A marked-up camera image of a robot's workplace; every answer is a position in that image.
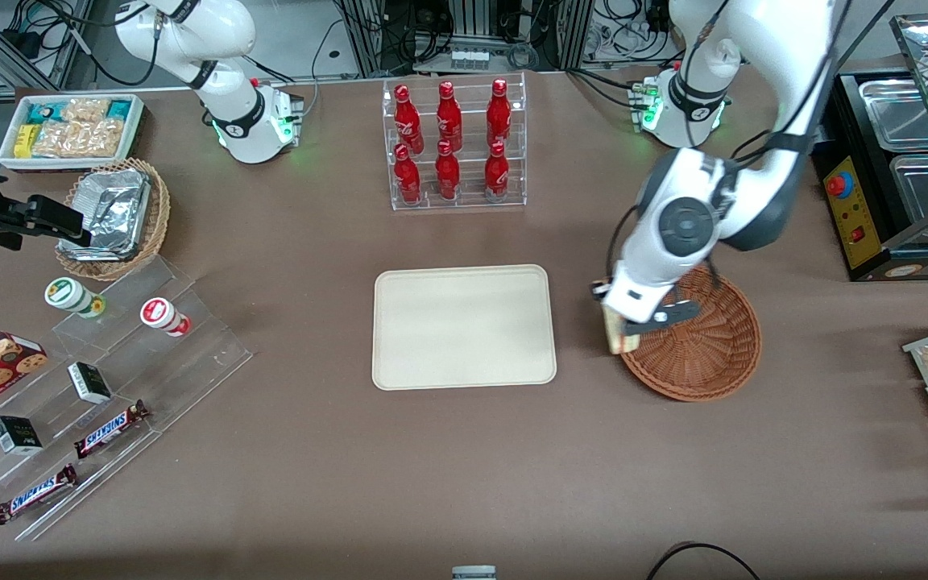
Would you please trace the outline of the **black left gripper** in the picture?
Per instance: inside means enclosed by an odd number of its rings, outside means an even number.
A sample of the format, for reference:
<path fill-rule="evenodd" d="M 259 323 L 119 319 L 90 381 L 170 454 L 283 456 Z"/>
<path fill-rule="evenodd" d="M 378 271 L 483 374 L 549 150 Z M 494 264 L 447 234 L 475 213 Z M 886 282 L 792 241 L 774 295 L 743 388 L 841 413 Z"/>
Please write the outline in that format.
<path fill-rule="evenodd" d="M 590 283 L 593 300 L 601 302 L 607 297 L 614 280 L 594 280 Z M 660 304 L 645 323 L 623 320 L 623 334 L 641 335 L 693 320 L 699 316 L 701 305 L 695 300 L 680 300 L 671 304 Z"/>

